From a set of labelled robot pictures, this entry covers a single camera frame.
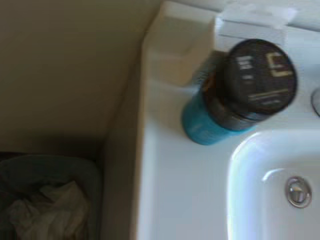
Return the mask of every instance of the white countertop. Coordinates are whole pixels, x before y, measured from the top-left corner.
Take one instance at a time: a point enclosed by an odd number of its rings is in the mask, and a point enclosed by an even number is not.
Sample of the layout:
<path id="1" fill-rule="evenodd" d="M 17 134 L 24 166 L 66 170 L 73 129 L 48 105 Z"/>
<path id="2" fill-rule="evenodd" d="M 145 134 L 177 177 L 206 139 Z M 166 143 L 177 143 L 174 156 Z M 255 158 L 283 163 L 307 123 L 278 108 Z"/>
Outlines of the white countertop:
<path id="1" fill-rule="evenodd" d="M 172 82 L 183 71 L 181 53 L 214 16 L 212 11 L 169 2 L 145 39 L 132 225 L 135 240 L 227 240 L 228 177 L 237 146 L 260 131 L 320 128 L 320 117 L 310 102 L 312 91 L 320 87 L 320 33 L 290 27 L 286 49 L 299 75 L 295 102 L 255 130 L 212 146 L 196 144 L 185 135 L 181 112 L 196 89 Z"/>

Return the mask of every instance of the deodorant bottle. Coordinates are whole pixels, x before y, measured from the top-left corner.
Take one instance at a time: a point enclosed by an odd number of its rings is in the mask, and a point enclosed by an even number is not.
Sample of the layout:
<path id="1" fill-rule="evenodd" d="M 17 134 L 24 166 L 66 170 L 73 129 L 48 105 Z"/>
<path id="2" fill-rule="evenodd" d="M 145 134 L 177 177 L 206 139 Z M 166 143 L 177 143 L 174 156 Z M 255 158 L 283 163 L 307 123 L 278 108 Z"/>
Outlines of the deodorant bottle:
<path id="1" fill-rule="evenodd" d="M 281 112 L 296 91 L 297 74 L 286 53 L 265 40 L 245 40 L 185 106 L 182 126 L 194 142 L 211 145 Z"/>

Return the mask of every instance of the bathroom sink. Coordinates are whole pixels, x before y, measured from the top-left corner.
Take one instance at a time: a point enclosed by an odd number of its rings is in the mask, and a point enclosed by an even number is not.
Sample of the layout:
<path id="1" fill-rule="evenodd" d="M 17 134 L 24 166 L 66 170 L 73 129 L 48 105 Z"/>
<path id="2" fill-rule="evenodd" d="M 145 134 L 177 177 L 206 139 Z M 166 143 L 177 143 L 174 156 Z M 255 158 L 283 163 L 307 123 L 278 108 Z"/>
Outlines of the bathroom sink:
<path id="1" fill-rule="evenodd" d="M 232 154 L 227 213 L 230 240 L 314 239 L 320 222 L 320 130 L 267 130 Z M 304 179 L 312 197 L 303 209 L 287 198 L 287 182 Z"/>

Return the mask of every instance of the toiletry bottle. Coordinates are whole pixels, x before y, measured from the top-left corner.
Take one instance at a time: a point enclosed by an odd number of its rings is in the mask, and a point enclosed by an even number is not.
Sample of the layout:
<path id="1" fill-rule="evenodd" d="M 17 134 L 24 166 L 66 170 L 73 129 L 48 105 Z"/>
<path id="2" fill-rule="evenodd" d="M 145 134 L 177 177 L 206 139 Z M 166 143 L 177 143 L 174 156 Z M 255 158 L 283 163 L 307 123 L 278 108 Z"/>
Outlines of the toiletry bottle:
<path id="1" fill-rule="evenodd" d="M 245 40 L 185 106 L 182 126 L 194 142 L 211 145 L 284 110 L 296 91 L 297 74 L 286 53 L 265 40 Z"/>

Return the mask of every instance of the chrome drain stopper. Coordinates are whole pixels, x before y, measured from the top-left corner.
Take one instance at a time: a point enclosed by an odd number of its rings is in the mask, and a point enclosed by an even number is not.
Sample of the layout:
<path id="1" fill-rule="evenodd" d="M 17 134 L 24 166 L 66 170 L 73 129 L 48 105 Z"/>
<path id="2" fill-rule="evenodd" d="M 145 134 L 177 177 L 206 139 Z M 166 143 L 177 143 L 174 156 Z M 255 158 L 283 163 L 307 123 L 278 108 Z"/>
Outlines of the chrome drain stopper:
<path id="1" fill-rule="evenodd" d="M 302 177 L 291 177 L 287 181 L 285 193 L 289 203 L 296 208 L 303 209 L 311 202 L 311 188 Z"/>

